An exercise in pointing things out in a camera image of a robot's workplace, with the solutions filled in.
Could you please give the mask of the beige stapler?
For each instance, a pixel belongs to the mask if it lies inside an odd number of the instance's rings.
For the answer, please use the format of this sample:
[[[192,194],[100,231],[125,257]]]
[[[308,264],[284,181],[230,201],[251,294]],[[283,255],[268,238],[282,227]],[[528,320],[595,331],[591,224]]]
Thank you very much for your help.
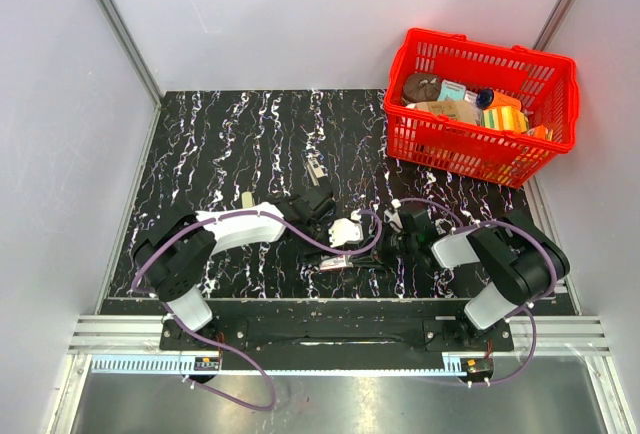
[[[250,191],[245,191],[242,193],[241,204],[243,208],[251,208],[254,206],[253,195]]]

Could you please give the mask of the red white staple box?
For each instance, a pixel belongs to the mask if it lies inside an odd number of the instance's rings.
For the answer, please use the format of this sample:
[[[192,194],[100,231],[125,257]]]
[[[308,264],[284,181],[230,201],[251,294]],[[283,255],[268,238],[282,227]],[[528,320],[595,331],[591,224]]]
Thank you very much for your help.
[[[319,264],[320,272],[337,271],[353,268],[370,268],[374,260],[368,255],[339,255],[323,259]]]

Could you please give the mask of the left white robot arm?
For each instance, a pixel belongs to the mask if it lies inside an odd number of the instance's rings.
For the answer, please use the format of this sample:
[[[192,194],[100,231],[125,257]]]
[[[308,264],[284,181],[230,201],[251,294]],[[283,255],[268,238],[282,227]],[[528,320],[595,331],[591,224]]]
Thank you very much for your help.
[[[249,244],[278,242],[286,232],[282,221],[324,243],[320,221],[334,207],[333,195],[321,187],[222,212],[195,212],[176,204],[135,245],[137,272],[131,290],[155,295],[183,323],[182,338],[195,349],[206,349],[217,335],[213,313],[199,289],[210,257]]]

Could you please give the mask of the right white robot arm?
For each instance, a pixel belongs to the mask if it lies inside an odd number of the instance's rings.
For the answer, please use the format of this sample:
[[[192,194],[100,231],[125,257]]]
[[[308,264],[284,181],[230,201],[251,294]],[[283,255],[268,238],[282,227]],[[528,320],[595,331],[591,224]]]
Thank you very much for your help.
[[[447,234],[440,234],[427,206],[452,213],[426,199],[395,200],[385,212],[373,259],[384,267],[409,259],[429,273],[481,265],[488,284],[444,329],[465,349],[480,348],[498,322],[553,294],[570,272],[564,251],[520,211],[467,226],[456,219]]]

